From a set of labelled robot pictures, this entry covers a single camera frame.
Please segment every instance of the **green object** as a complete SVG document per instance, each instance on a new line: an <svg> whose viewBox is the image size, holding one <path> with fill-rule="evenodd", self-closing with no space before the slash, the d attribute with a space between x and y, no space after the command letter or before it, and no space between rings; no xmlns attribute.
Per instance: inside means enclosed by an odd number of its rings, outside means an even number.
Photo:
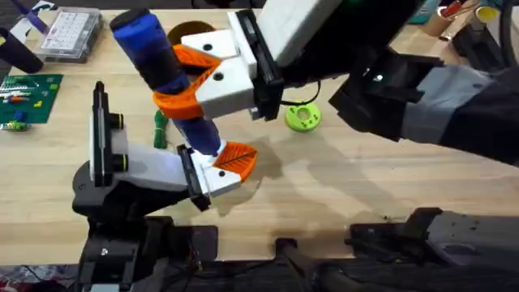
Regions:
<svg viewBox="0 0 519 292"><path fill-rule="evenodd" d="M169 119L158 110L155 113L155 138L153 139L153 147L158 149L168 148L168 141L165 138L165 128Z"/></svg>
<svg viewBox="0 0 519 292"><path fill-rule="evenodd" d="M31 127L30 124L16 121L10 121L7 123L0 124L0 130L4 131L26 131L29 127Z"/></svg>
<svg viewBox="0 0 519 292"><path fill-rule="evenodd" d="M28 101L4 104L0 102L0 123L10 122L15 113L26 113L26 123L46 123L58 93L63 75L7 76L0 86L0 93L21 91L31 93Z"/></svg>
<svg viewBox="0 0 519 292"><path fill-rule="evenodd" d="M285 113L285 122L294 131L312 131L321 123L321 111L313 103L290 106Z"/></svg>

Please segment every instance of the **white plastic part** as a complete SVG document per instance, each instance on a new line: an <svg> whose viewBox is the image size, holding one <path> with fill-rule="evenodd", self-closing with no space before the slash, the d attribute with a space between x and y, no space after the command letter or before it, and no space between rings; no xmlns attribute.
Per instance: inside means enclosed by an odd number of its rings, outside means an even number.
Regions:
<svg viewBox="0 0 519 292"><path fill-rule="evenodd" d="M241 58L223 61L195 93L208 118L254 107L254 85Z"/></svg>
<svg viewBox="0 0 519 292"><path fill-rule="evenodd" d="M304 49L342 0L268 0L258 26L270 54L288 66Z"/></svg>
<svg viewBox="0 0 519 292"><path fill-rule="evenodd" d="M116 173L115 178L153 190L183 191L187 187L180 156L134 143L128 144L128 171Z"/></svg>
<svg viewBox="0 0 519 292"><path fill-rule="evenodd" d="M229 29L183 36L181 42L188 48L222 60L238 56L234 36Z"/></svg>
<svg viewBox="0 0 519 292"><path fill-rule="evenodd" d="M252 53L245 33L243 33L236 12L227 12L227 18L229 19L230 29L234 34L235 45L238 47L238 54L249 69L249 76L254 79L258 74L258 62Z"/></svg>
<svg viewBox="0 0 519 292"><path fill-rule="evenodd" d="M222 140L218 155L225 149L226 145L227 143ZM191 159L200 183L200 189L204 195L217 197L240 187L242 178L239 174L213 167L217 157L194 151L191 154Z"/></svg>

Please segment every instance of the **orange object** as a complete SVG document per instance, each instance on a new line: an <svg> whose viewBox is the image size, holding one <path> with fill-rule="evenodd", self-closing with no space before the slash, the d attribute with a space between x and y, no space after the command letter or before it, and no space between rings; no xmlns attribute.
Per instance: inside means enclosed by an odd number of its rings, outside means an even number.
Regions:
<svg viewBox="0 0 519 292"><path fill-rule="evenodd" d="M256 165L257 156L256 150L249 145L227 142L213 166L239 174L242 182L245 182Z"/></svg>
<svg viewBox="0 0 519 292"><path fill-rule="evenodd" d="M455 14L461 9L461 6L463 6L463 3L461 3L459 0L456 0L452 2L447 8L443 9L441 11L441 15L445 18Z"/></svg>
<svg viewBox="0 0 519 292"><path fill-rule="evenodd" d="M207 68L207 70L184 92L164 94L153 92L153 100L167 118L191 119L204 116L202 107L196 100L196 90L220 66L221 60L209 57L183 45L174 45L173 50L182 65Z"/></svg>

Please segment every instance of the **screw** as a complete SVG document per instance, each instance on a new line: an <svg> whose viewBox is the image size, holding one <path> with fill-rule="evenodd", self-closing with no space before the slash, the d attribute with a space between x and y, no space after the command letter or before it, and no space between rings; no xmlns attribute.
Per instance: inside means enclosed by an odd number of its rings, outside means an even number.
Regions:
<svg viewBox="0 0 519 292"><path fill-rule="evenodd" d="M218 72L212 78L215 79L216 81L221 81L224 79L224 75L222 73Z"/></svg>

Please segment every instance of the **yellow object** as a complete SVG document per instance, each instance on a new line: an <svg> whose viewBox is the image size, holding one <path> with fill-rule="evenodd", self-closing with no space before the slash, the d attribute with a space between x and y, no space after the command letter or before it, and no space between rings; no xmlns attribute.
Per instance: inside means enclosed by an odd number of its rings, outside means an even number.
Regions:
<svg viewBox="0 0 519 292"><path fill-rule="evenodd" d="M481 21L484 24L488 24L491 22L494 18L499 15L499 11L493 7L489 6L483 6L476 9L476 16L478 17L479 21Z"/></svg>

